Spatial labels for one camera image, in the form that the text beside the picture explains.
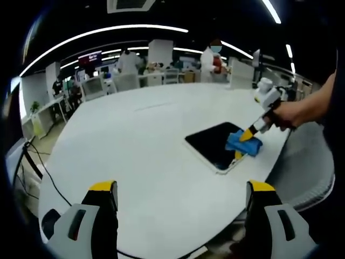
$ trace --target face mask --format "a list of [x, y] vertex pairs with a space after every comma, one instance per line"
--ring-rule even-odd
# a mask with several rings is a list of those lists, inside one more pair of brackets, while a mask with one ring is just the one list
[[222, 46], [211, 46], [211, 50], [215, 53], [220, 53]]

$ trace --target air vent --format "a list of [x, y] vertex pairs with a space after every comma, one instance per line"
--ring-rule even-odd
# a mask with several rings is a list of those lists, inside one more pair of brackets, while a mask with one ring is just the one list
[[108, 13], [146, 12], [156, 0], [107, 0]]

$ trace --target floor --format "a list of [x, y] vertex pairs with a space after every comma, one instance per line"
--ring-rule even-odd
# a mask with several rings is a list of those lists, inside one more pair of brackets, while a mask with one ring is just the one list
[[[43, 163], [46, 163], [49, 159], [49, 155], [52, 153], [54, 145], [60, 136], [60, 133], [64, 129], [65, 124], [63, 122], [58, 123], [55, 125], [49, 132], [47, 136], [42, 139], [34, 138], [33, 145], [36, 147], [38, 152], [40, 153], [40, 158]], [[30, 155], [32, 160], [44, 172], [44, 168], [41, 166], [42, 162], [35, 150], [30, 147]], [[29, 177], [35, 178], [35, 172], [30, 167], [28, 161], [23, 159], [23, 166], [25, 169], [25, 174], [29, 175]], [[29, 193], [39, 197], [39, 184], [32, 183], [27, 188]], [[38, 216], [37, 209], [38, 209], [38, 200], [29, 197], [26, 200], [26, 205], [29, 210], [36, 216]], [[230, 226], [225, 229], [222, 233], [217, 235], [213, 240], [211, 240], [206, 247], [208, 251], [199, 257], [198, 259], [222, 259], [222, 258], [232, 258], [231, 252], [229, 250], [229, 245], [233, 243], [233, 240], [240, 240], [243, 235], [243, 230], [238, 226]]]

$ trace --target desk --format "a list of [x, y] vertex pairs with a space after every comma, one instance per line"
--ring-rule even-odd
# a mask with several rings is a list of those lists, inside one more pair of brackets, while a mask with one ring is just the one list
[[[217, 84], [112, 94], [78, 108], [47, 169], [71, 204], [80, 203], [94, 183], [116, 180], [118, 249], [141, 258], [179, 258], [243, 211], [246, 182], [266, 180], [288, 133], [272, 127], [258, 134], [264, 143], [258, 156], [246, 156], [227, 175], [216, 174], [184, 138], [225, 121], [245, 128], [263, 112], [251, 91]], [[69, 208], [46, 174], [39, 198], [40, 224], [50, 209], [63, 213]]]
[[29, 120], [31, 120], [34, 134], [38, 136], [40, 139], [46, 136], [54, 124], [53, 119], [51, 117], [51, 112], [49, 111], [49, 108], [54, 104], [59, 104], [59, 108], [63, 116], [63, 119], [65, 123], [67, 123], [65, 115], [63, 113], [63, 109], [61, 108], [61, 102], [63, 100], [64, 97], [61, 96], [57, 97], [55, 100], [50, 101], [46, 105], [42, 106], [36, 113], [30, 115], [30, 117], [28, 117], [25, 122], [22, 122], [23, 125], [25, 125], [25, 127], [30, 128], [31, 126]]

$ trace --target led light strip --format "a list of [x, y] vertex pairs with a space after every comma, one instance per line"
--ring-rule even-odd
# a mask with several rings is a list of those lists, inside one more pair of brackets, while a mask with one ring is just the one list
[[236, 50], [237, 52], [241, 53], [242, 55], [245, 55], [246, 57], [249, 57], [250, 59], [253, 59], [253, 56], [249, 55], [247, 52], [244, 52], [243, 50], [240, 50], [239, 48], [237, 48], [237, 47], [235, 47], [235, 46], [233, 46], [233, 45], [231, 45], [231, 44], [229, 44], [227, 42], [224, 42], [222, 40], [221, 40], [221, 42], [222, 42], [222, 44], [224, 46], [227, 46], [227, 47], [229, 47], [229, 48], [231, 48], [233, 50]]
[[116, 55], [116, 56], [110, 56], [110, 57], [107, 57], [107, 58], [103, 58], [102, 61], [104, 60], [109, 60], [109, 59], [113, 59], [113, 58], [119, 58], [120, 55]]
[[291, 63], [291, 71], [293, 74], [296, 74], [295, 64]]
[[68, 64], [66, 64], [66, 65], [64, 65], [64, 66], [62, 66], [62, 67], [60, 67], [60, 69], [64, 69], [65, 67], [70, 66], [70, 65], [73, 65], [73, 64], [75, 64], [75, 63], [77, 63], [77, 62], [78, 62], [77, 60], [72, 61], [72, 62], [70, 62], [70, 63], [68, 63]]
[[184, 51], [184, 52], [191, 52], [191, 53], [197, 53], [197, 54], [202, 54], [203, 51], [200, 50], [191, 50], [191, 49], [184, 49], [182, 47], [175, 47], [174, 50], [179, 50], [179, 51]]
[[148, 50], [149, 47], [129, 47], [128, 50]]
[[54, 47], [48, 49], [46, 52], [44, 52], [43, 54], [41, 54], [40, 56], [38, 56], [33, 62], [31, 62], [21, 73], [20, 73], [20, 77], [23, 76], [23, 74], [25, 74], [26, 71], [28, 71], [34, 64], [36, 64], [38, 61], [40, 61], [42, 58], [44, 58], [45, 56], [47, 56], [50, 52], [56, 50], [57, 48], [72, 42], [76, 39], [80, 39], [82, 37], [88, 36], [88, 35], [92, 35], [98, 32], [104, 32], [104, 31], [112, 31], [112, 30], [118, 30], [118, 29], [133, 29], [133, 28], [154, 28], [154, 29], [164, 29], [164, 30], [172, 30], [172, 31], [179, 31], [179, 32], [184, 32], [187, 33], [188, 30], [186, 29], [181, 29], [181, 28], [176, 28], [176, 27], [171, 27], [171, 26], [163, 26], [163, 25], [152, 25], [152, 24], [132, 24], [132, 25], [119, 25], [119, 26], [112, 26], [112, 27], [107, 27], [107, 28], [102, 28], [102, 29], [97, 29], [97, 30], [93, 30], [93, 31], [88, 31], [85, 33], [82, 33], [80, 35], [74, 36], [72, 38], [69, 38], [61, 43], [59, 43], [58, 45], [55, 45]]
[[280, 18], [278, 16], [277, 12], [275, 11], [273, 5], [271, 4], [270, 0], [262, 0], [262, 2], [264, 3], [264, 5], [268, 9], [268, 11], [270, 12], [270, 14], [273, 17], [275, 23], [281, 24], [281, 20], [280, 20]]
[[292, 50], [289, 44], [286, 44], [286, 50], [287, 50], [287, 54], [289, 55], [289, 58], [292, 58]]
[[102, 52], [102, 55], [103, 55], [103, 54], [114, 53], [114, 52], [120, 52], [120, 51], [121, 51], [121, 49], [118, 49], [118, 50], [109, 50], [109, 51]]

